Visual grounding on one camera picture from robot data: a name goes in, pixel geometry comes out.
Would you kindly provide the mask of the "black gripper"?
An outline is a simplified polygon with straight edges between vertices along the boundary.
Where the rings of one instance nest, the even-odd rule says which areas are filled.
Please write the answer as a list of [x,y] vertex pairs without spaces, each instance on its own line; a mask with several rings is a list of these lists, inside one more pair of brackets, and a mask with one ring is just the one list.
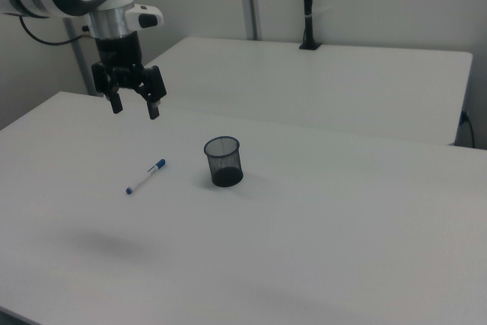
[[[138,34],[132,32],[116,39],[95,40],[100,60],[91,66],[95,89],[110,102],[115,114],[123,110],[119,86],[135,90],[146,101],[150,119],[160,116],[158,106],[167,95],[167,90],[160,69],[155,65],[150,68],[142,66],[142,51]],[[127,71],[126,79],[116,81],[113,71]]]

